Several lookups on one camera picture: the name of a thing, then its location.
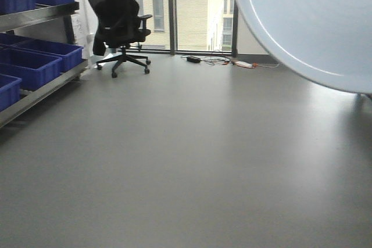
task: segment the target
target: glass window pane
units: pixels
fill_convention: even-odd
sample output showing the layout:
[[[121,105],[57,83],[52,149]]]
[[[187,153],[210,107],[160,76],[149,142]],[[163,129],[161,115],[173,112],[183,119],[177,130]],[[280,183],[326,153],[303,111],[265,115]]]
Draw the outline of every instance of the glass window pane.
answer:
[[[234,14],[234,0],[230,0],[230,14]]]
[[[143,49],[170,49],[168,0],[137,0],[141,11],[139,15],[152,15],[147,20],[151,34],[141,43]]]
[[[233,15],[225,0],[177,0],[177,42],[180,51],[230,51],[223,35],[233,34]]]

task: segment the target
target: white wall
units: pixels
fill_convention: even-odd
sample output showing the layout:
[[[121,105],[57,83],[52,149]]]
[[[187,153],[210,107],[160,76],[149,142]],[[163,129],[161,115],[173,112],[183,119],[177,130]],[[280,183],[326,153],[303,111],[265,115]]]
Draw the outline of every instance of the white wall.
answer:
[[[238,54],[250,55],[266,55],[267,52],[257,42],[248,26],[245,23],[243,16],[238,15],[238,38],[237,38]]]

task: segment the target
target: white round object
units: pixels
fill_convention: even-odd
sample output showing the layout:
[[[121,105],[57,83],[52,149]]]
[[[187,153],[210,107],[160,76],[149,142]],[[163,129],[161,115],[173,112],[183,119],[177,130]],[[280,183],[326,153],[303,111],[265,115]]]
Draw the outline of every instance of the white round object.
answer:
[[[318,84],[372,93],[372,0],[237,0],[278,61]]]

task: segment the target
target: chair backrest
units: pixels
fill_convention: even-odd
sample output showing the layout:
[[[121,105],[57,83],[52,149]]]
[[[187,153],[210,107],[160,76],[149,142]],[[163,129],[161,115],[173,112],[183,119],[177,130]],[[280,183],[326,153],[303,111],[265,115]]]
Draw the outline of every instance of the chair backrest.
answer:
[[[136,11],[130,0],[88,0],[98,18],[98,33],[104,41],[117,41],[134,35]]]

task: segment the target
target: office chair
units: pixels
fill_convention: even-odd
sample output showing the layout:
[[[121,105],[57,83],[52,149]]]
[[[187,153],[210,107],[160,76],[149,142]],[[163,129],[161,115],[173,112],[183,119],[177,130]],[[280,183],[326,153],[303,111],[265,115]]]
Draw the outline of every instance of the office chair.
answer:
[[[112,67],[112,77],[116,78],[115,70],[126,61],[145,67],[145,74],[150,73],[148,65],[151,61],[147,56],[128,55],[127,49],[134,42],[145,42],[151,31],[146,29],[146,21],[152,15],[137,16],[139,6],[135,0],[88,0],[98,18],[98,29],[95,34],[93,53],[104,55],[105,44],[116,51],[120,48],[121,55],[96,62],[101,70],[101,63],[116,61]]]

